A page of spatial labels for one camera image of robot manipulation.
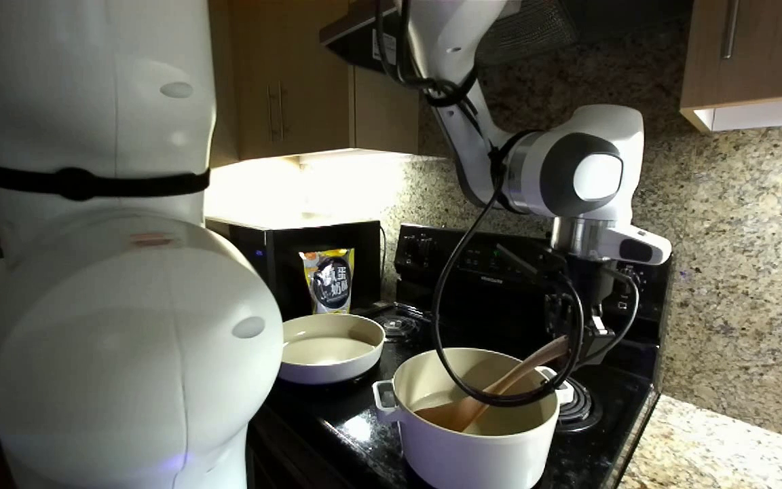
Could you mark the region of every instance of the granite backsplash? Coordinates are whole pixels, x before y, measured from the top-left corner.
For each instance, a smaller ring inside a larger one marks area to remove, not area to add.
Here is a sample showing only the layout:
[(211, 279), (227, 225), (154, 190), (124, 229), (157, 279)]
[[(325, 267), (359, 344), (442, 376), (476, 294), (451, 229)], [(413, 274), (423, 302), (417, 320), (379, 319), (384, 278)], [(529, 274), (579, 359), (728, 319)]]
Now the granite backsplash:
[[(782, 127), (694, 134), (680, 115), (684, 44), (686, 25), (674, 25), (480, 75), (507, 131), (556, 126), (584, 104), (644, 111), (635, 225), (674, 243), (661, 388), (782, 431)], [(430, 153), (442, 153), (430, 116), (420, 134)], [(394, 244), (398, 224), (464, 229), (476, 211), (449, 157), (413, 161), (403, 202), (384, 219)], [(542, 237), (548, 224), (488, 211), (484, 229)]]

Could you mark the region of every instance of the white pot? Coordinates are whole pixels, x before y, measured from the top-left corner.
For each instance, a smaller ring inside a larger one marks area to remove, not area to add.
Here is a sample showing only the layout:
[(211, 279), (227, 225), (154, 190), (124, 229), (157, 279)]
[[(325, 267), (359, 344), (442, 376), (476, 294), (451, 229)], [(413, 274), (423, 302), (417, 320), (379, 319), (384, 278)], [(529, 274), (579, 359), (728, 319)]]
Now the white pot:
[[(445, 347), (458, 377), (469, 385), (488, 385), (518, 359), (484, 347)], [(529, 392), (542, 382), (533, 370), (510, 392)], [(371, 385), (375, 406), (397, 420), (404, 459), (437, 489), (523, 489), (546, 471), (556, 395), (523, 408), (488, 408), (466, 431), (451, 431), (417, 418), (413, 410), (462, 399), (434, 350), (407, 359), (390, 381)]]

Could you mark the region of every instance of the stove burner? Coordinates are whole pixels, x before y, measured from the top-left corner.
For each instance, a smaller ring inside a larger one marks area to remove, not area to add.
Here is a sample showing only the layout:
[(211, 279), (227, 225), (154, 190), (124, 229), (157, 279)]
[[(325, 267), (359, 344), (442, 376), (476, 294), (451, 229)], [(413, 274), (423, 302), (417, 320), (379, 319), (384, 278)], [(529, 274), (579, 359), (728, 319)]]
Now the stove burner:
[(574, 399), (559, 406), (556, 431), (587, 431), (603, 418), (603, 401), (575, 377), (565, 381)]

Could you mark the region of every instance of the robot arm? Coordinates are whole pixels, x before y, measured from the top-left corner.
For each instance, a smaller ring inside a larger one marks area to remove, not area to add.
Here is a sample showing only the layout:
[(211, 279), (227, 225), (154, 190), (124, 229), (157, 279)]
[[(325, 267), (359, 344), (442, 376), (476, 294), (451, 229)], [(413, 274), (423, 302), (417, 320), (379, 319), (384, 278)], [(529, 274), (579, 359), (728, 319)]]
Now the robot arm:
[(469, 198), (498, 194), (517, 211), (555, 217), (551, 247), (580, 262), (665, 263), (671, 243), (633, 219), (644, 123), (635, 109), (584, 105), (546, 134), (510, 135), (495, 126), (476, 73), (476, 50), (507, 0), (398, 0), (413, 65), (456, 149)]

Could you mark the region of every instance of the pot handle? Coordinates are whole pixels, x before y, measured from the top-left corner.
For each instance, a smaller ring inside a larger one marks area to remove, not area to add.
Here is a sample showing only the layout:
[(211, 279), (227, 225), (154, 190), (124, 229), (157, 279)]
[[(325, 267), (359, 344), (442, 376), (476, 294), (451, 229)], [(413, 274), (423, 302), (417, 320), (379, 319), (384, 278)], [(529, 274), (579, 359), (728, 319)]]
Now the pot handle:
[(384, 418), (398, 420), (398, 401), (397, 401), (390, 381), (371, 382), (371, 406), (384, 412)]

